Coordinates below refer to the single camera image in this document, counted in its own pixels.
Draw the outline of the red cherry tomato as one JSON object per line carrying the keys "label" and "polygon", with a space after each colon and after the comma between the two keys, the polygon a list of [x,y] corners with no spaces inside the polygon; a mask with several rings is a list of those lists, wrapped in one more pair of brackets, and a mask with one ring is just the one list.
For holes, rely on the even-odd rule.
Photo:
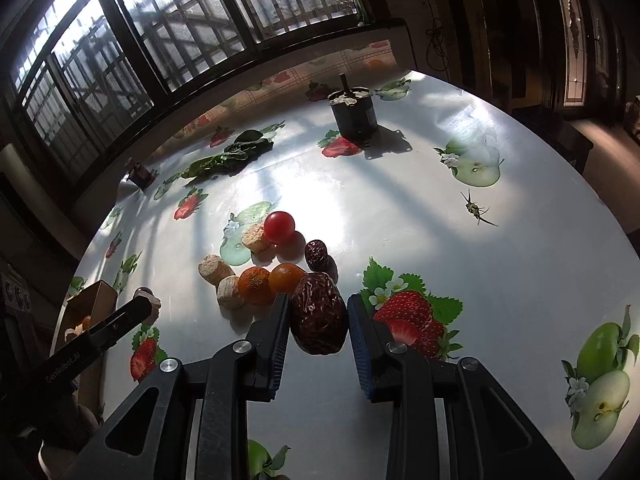
{"label": "red cherry tomato", "polygon": [[295,232],[295,220],[285,211],[273,211],[264,221],[267,240],[275,245],[284,244]]}

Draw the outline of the large red date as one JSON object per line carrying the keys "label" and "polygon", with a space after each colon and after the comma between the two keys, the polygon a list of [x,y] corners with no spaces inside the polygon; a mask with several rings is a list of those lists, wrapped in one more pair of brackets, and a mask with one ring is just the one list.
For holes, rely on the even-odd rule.
{"label": "large red date", "polygon": [[312,356],[341,351],[348,331],[348,312],[332,278],[307,273],[291,296],[291,332],[299,348]]}

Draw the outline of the black cup with flowers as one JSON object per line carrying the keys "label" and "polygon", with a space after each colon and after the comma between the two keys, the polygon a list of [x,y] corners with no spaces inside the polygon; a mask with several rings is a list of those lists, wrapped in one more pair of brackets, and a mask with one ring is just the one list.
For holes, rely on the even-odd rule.
{"label": "black cup with flowers", "polygon": [[338,131],[353,144],[364,148],[378,130],[373,107],[373,93],[369,88],[351,86],[340,73],[342,88],[328,96]]}

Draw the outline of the green leafy vegetable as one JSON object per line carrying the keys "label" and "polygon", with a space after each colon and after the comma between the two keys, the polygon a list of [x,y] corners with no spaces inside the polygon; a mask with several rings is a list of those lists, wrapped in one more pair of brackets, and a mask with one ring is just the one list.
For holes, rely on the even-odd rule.
{"label": "green leafy vegetable", "polygon": [[267,138],[265,133],[255,129],[245,130],[221,153],[192,162],[180,177],[195,180],[214,174],[237,174],[272,148],[273,140]]}

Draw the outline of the beige cake piece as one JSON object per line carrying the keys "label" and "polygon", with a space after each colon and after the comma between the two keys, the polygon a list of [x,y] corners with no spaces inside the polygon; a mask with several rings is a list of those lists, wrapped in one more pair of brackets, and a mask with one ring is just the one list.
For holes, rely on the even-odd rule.
{"label": "beige cake piece", "polygon": [[229,275],[223,278],[217,286],[218,306],[235,310],[244,306],[244,299],[239,292],[239,277],[237,275]]}
{"label": "beige cake piece", "polygon": [[224,278],[234,275],[231,266],[224,262],[218,255],[205,256],[198,264],[198,273],[207,283],[215,287],[217,287]]}
{"label": "beige cake piece", "polygon": [[252,254],[260,254],[271,247],[261,224],[252,224],[241,235],[241,243]]}

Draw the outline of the small red date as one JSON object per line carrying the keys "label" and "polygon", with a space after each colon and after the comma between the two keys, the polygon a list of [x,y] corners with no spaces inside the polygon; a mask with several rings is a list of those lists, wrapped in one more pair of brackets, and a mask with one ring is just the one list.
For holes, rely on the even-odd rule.
{"label": "small red date", "polygon": [[311,240],[305,246],[305,260],[310,270],[324,272],[328,267],[329,253],[322,240]]}

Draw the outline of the cardboard tray box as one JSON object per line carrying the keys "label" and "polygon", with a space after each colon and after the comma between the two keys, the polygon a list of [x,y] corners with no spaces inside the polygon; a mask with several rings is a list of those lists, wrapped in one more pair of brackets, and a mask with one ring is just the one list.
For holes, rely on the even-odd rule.
{"label": "cardboard tray box", "polygon": [[99,418],[102,413],[103,356],[90,330],[115,312],[116,290],[99,280],[66,301],[56,326],[53,352],[72,358],[72,385],[80,405]]}

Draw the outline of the small dark jar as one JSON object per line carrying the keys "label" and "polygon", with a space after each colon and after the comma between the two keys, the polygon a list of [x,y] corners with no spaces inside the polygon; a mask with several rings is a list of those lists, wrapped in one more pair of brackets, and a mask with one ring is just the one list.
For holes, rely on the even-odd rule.
{"label": "small dark jar", "polygon": [[152,171],[132,158],[127,160],[126,170],[127,180],[142,191],[146,190],[155,180],[155,174]]}

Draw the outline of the large barred window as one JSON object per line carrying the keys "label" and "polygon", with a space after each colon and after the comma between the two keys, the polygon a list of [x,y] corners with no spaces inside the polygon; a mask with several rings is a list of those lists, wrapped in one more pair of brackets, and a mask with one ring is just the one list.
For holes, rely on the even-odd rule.
{"label": "large barred window", "polygon": [[29,0],[2,35],[6,104],[78,180],[163,105],[293,35],[361,24],[352,0]]}

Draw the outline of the fruit print tablecloth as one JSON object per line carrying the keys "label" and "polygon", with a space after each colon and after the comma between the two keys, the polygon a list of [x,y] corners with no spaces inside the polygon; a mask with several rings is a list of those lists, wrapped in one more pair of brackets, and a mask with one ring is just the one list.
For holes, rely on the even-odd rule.
{"label": "fruit print tablecloth", "polygon": [[457,356],[488,368],[573,477],[599,479],[638,419],[639,361],[628,356],[605,376],[612,411],[582,440],[564,400],[568,370],[596,328],[638,330],[638,256],[597,193],[539,136],[451,84],[407,78],[406,96],[375,100],[382,139],[356,155],[322,154],[336,127],[329,104],[292,88],[222,111],[221,127],[265,129],[273,140],[235,176],[180,177],[213,153],[204,141],[151,158],[146,190],[112,168],[85,201],[96,235],[78,281],[112,284],[120,301],[149,287],[162,303],[151,330],[160,351],[204,359],[243,336],[258,311],[222,310],[198,263],[221,254],[242,222],[288,212],[291,244],[239,256],[235,270],[302,263],[317,239],[343,296],[367,289],[381,301],[424,286],[456,333]]}

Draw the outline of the orange mandarin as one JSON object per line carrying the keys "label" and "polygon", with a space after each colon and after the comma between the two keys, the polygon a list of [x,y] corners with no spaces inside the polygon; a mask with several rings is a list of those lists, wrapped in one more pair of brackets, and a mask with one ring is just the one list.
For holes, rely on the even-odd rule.
{"label": "orange mandarin", "polygon": [[284,262],[276,266],[269,275],[269,287],[274,294],[292,295],[306,272],[294,263]]}
{"label": "orange mandarin", "polygon": [[238,279],[238,292],[247,303],[257,307],[267,307],[273,302],[273,292],[269,285],[270,272],[261,266],[251,266]]}

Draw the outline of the ornate glass door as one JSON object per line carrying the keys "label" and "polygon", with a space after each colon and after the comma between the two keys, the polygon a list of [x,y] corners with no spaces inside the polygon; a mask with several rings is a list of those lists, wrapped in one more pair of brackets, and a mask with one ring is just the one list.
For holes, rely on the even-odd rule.
{"label": "ornate glass door", "polygon": [[565,37],[565,89],[563,105],[585,105],[587,82],[586,34],[579,0],[560,0]]}

